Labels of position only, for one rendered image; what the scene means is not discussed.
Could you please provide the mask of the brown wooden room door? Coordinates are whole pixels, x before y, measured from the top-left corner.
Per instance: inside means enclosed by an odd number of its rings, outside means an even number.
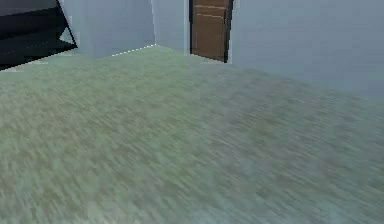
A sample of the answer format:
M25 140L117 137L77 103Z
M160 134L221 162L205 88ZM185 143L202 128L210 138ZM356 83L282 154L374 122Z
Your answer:
M190 53L228 62L234 0L189 0Z

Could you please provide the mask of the black shelf unit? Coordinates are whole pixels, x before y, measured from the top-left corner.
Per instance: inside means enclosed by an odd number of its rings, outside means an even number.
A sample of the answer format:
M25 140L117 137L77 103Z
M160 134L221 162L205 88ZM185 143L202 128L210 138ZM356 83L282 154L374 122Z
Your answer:
M59 0L54 3L0 16L0 71L78 47Z

